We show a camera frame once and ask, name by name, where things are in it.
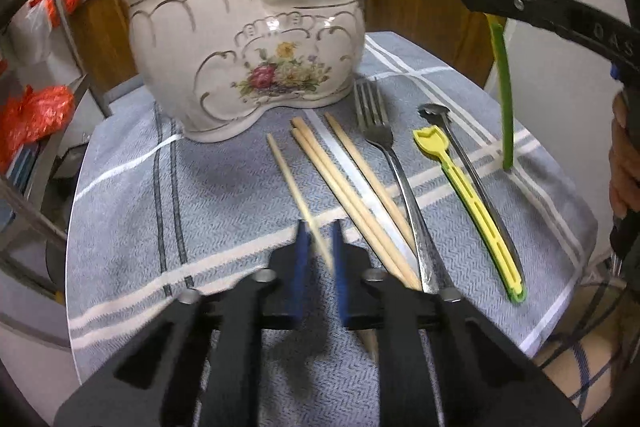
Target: yellow utensil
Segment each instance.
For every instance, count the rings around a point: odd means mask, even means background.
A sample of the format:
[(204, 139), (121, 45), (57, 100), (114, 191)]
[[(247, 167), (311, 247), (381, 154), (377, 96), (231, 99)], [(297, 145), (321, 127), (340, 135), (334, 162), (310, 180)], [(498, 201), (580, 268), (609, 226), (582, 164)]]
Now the yellow utensil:
[(442, 129), (433, 125), (414, 131), (414, 141), (424, 155), (435, 158), (440, 162), (447, 179), (464, 203), (467, 212), (474, 220), (484, 243), (489, 249), (511, 301), (516, 303), (524, 301), (527, 296), (526, 290), (522, 277), (511, 258), (509, 249), (470, 181), (447, 154), (449, 139), (447, 139), (446, 134)]

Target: table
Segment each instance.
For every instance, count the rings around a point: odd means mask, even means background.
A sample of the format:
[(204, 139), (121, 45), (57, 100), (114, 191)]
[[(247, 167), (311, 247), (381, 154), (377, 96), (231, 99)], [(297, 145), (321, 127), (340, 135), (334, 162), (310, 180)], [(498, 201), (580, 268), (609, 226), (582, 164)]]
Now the table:
[[(519, 123), (514, 168), (500, 158), (498, 104), (464, 76), (389, 32), (367, 35), (359, 73), (380, 82), (395, 149), (454, 283), (523, 351), (532, 355), (566, 308), (593, 251), (596, 220), (575, 186)], [(529, 296), (511, 304), (489, 254), (440, 167), (410, 131), (425, 126), (424, 102), (451, 109), (452, 127), (474, 162), (520, 252)], [(289, 133), (302, 116), (398, 245), (369, 185), (322, 114), (276, 108), (225, 142), (182, 139), (142, 87), (113, 103), (82, 165), (69, 227), (67, 306), (81, 381), (185, 287), (217, 292), (266, 263), (290, 241), (298, 210), (265, 135), (274, 135), (325, 234), (344, 219), (348, 241), (365, 246), (329, 188)], [(398, 201), (382, 154), (357, 131), (349, 95), (329, 110)], [(403, 253), (409, 256), (406, 245)], [(375, 365), (337, 319), (333, 282), (312, 263), (299, 331), (265, 332), (262, 425), (377, 425)]]

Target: wooden chopstick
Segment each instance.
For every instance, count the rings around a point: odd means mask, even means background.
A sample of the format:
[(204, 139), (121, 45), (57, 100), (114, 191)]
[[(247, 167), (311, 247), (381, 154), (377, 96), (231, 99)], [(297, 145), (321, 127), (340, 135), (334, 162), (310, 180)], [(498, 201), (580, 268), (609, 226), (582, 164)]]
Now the wooden chopstick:
[(306, 223), (309, 225), (309, 228), (311, 229), (311, 234), (314, 237), (316, 248), (318, 248), (318, 251), (322, 256), (322, 259), (324, 260), (324, 263), (326, 264), (326, 267), (328, 268), (329, 273), (333, 275), (334, 274), (334, 258), (331, 257), (331, 254), (329, 253), (329, 248), (326, 245), (326, 241), (324, 240), (324, 237), (322, 237), (322, 234), (320, 233), (320, 229), (318, 229), (318, 224), (316, 223), (314, 216), (311, 214), (309, 207), (306, 205), (306, 201), (302, 197), (302, 194), (300, 193), (300, 189), (298, 188), (298, 185), (295, 179), (293, 178), (293, 174), (291, 173), (289, 166), (287, 165), (287, 162), (283, 158), (282, 153), (278, 148), (278, 144), (276, 143), (276, 140), (274, 139), (273, 136), (271, 136), (271, 134), (267, 135), (267, 142), (269, 143), (271, 152), (273, 152), (273, 156), (274, 158), (276, 158), (276, 163), (278, 164), (278, 167), (280, 167), (280, 171), (282, 172), (282, 175), (284, 176), (284, 179), (287, 182), (287, 186), (289, 187), (291, 196), (293, 196), (293, 199), (296, 202), (298, 209), (300, 210), (300, 214), (302, 214), (303, 219), (306, 221)]
[(329, 122), (331, 129), (334, 130), (335, 136), (338, 137), (338, 140), (340, 140), (342, 146), (346, 149), (346, 151), (349, 153), (349, 156), (351, 156), (351, 159), (358, 166), (358, 169), (360, 169), (362, 175), (365, 177), (367, 182), (369, 182), (371, 188), (373, 188), (373, 191), (376, 193), (378, 199), (386, 208), (386, 211), (389, 213), (391, 219), (393, 219), (396, 227), (398, 227), (398, 230), (400, 230), (400, 233), (402, 234), (402, 237), (404, 237), (404, 240), (407, 242), (409, 247), (411, 247), (411, 250), (413, 250), (413, 252), (415, 253), (414, 232), (412, 232), (409, 223), (402, 215), (402, 212), (400, 212), (400, 209), (396, 205), (396, 202), (391, 198), (391, 196), (389, 196), (384, 185), (380, 183), (380, 180), (372, 171), (371, 167), (369, 167), (366, 159), (362, 157), (360, 151), (358, 151), (356, 146), (353, 144), (351, 138), (347, 136), (347, 133), (343, 131), (338, 121), (335, 120), (335, 118), (332, 117), (332, 115), (328, 112), (324, 114), (324, 117), (326, 118), (326, 121)]
[(382, 230), (369, 209), (362, 203), (345, 177), (335, 167), (327, 153), (320, 147), (306, 123), (302, 118), (294, 118), (292, 124), (294, 129), (291, 132), (294, 138), (320, 172), (345, 212), (349, 214), (388, 272), (401, 280), (405, 286), (420, 290), (422, 286), (415, 272), (396, 248), (396, 245)]
[[(314, 216), (311, 214), (309, 207), (306, 204), (305, 198), (302, 197), (302, 193), (300, 193), (300, 189), (298, 188), (298, 184), (293, 178), (293, 174), (287, 165), (287, 161), (282, 156), (282, 152), (276, 143), (276, 140), (271, 134), (267, 135), (267, 142), (269, 143), (269, 147), (271, 148), (271, 152), (273, 152), (273, 156), (280, 167), (280, 172), (284, 176), (285, 181), (287, 182), (287, 186), (289, 187), (289, 191), (291, 192), (291, 196), (293, 197), (298, 209), (300, 210), (300, 214), (305, 219), (306, 223), (309, 225), (311, 229), (311, 234), (314, 237), (314, 242), (316, 244), (316, 248), (320, 252), (324, 263), (326, 264), (327, 269), (331, 275), (334, 274), (334, 258), (329, 254), (329, 249), (326, 245), (326, 241), (322, 234), (320, 233), (320, 229), (318, 229), (318, 224), (314, 219)], [(374, 361), (378, 360), (378, 341), (376, 340), (376, 336), (374, 330), (359, 330), (356, 331), (357, 336), (360, 338), (360, 341), (364, 345), (367, 352), (370, 354), (371, 358)]]

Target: fork tines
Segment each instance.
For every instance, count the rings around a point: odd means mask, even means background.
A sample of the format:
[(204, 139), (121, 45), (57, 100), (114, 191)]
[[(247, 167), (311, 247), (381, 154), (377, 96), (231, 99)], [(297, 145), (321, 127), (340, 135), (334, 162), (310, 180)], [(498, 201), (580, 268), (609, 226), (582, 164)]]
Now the fork tines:
[(360, 130), (373, 125), (388, 125), (385, 103), (380, 93), (380, 85), (368, 78), (361, 78), (353, 86), (353, 98)]

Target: human hand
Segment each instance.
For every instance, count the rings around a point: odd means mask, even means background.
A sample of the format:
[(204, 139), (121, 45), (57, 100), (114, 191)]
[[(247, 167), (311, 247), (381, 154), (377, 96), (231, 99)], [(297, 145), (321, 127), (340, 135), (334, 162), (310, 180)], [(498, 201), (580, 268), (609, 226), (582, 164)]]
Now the human hand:
[(630, 208), (640, 211), (640, 152), (626, 135), (626, 104), (621, 92), (613, 99), (613, 115), (609, 151), (609, 202), (613, 213), (622, 218)]

